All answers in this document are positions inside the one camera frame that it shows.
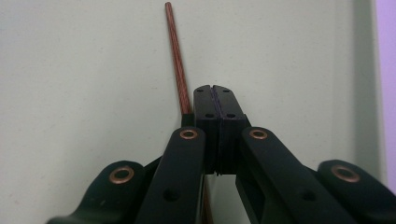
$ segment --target copper rivet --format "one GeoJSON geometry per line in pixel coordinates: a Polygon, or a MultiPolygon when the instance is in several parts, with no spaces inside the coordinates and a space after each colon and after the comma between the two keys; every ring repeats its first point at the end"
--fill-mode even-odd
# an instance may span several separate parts
{"type": "Polygon", "coordinates": [[[361,180],[361,177],[358,174],[343,165],[334,165],[332,167],[332,173],[338,178],[349,183],[356,183],[361,180]]]}
{"type": "Polygon", "coordinates": [[[111,172],[111,174],[108,178],[110,179],[110,182],[113,184],[123,184],[123,183],[126,183],[129,180],[131,180],[132,177],[134,177],[134,170],[129,166],[122,166],[122,167],[119,167],[119,168],[113,170],[113,172],[111,172]],[[121,172],[121,171],[128,172],[128,175],[125,177],[121,177],[121,178],[117,177],[117,173],[121,172]]]}
{"type": "Polygon", "coordinates": [[[180,132],[180,137],[184,138],[184,139],[193,139],[196,138],[198,136],[198,132],[196,132],[195,130],[183,130],[180,132]]]}
{"type": "Polygon", "coordinates": [[[250,131],[249,135],[256,139],[265,139],[268,137],[268,134],[265,131],[259,129],[254,129],[250,131]]]}

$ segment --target copper wire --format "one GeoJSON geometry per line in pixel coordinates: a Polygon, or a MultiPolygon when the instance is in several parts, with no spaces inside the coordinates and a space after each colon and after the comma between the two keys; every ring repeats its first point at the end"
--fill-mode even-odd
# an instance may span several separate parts
{"type": "Polygon", "coordinates": [[[186,78],[184,77],[183,63],[181,61],[180,48],[177,41],[177,32],[171,3],[165,3],[166,19],[168,20],[169,38],[172,47],[172,57],[175,69],[178,100],[181,114],[190,114],[191,106],[187,92],[186,78]]]}

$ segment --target copper rod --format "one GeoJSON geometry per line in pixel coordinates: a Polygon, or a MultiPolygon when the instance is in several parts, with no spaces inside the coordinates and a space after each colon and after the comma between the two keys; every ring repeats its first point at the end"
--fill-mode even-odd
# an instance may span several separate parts
{"type": "Polygon", "coordinates": [[[165,3],[165,10],[166,18],[168,20],[169,38],[172,46],[172,56],[176,76],[178,100],[180,103],[180,111],[181,114],[190,114],[190,100],[187,92],[186,78],[184,77],[183,63],[181,61],[180,48],[178,46],[177,32],[171,3],[165,3]]]}

